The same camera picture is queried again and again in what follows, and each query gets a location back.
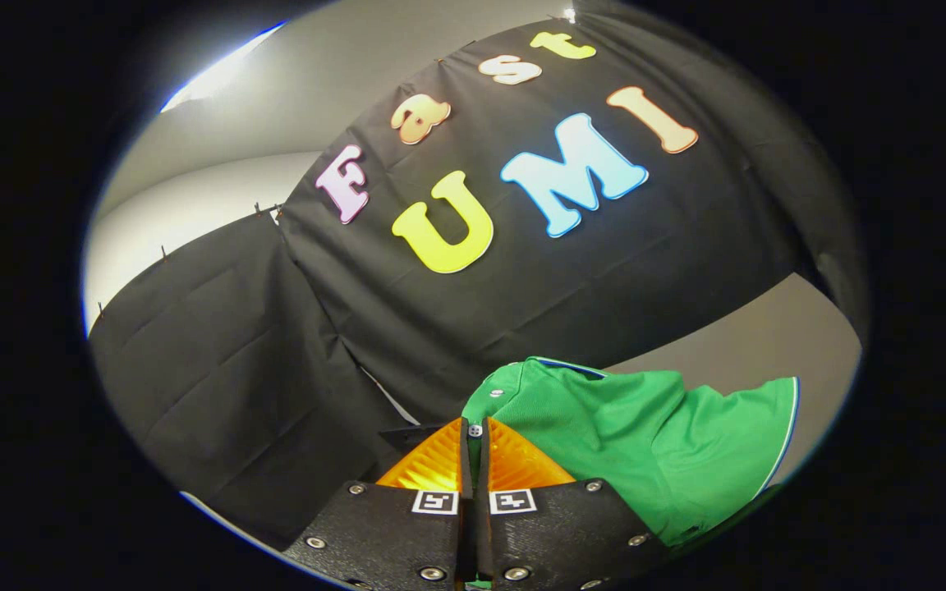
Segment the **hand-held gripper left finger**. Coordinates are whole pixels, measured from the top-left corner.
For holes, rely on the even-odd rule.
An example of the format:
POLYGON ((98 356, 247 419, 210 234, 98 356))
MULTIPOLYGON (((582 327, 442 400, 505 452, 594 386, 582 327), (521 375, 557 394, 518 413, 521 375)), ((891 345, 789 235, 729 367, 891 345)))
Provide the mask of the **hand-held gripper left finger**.
POLYGON ((335 584, 461 590, 473 514, 468 422, 451 420, 376 480, 349 480, 284 554, 335 584))

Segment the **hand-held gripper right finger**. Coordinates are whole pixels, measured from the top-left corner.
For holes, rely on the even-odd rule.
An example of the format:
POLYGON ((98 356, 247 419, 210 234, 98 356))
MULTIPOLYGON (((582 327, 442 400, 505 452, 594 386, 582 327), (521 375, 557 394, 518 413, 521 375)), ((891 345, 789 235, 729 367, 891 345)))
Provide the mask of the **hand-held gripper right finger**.
POLYGON ((575 479, 499 420, 483 430, 477 571, 491 589, 616 590, 669 559, 607 479, 575 479))

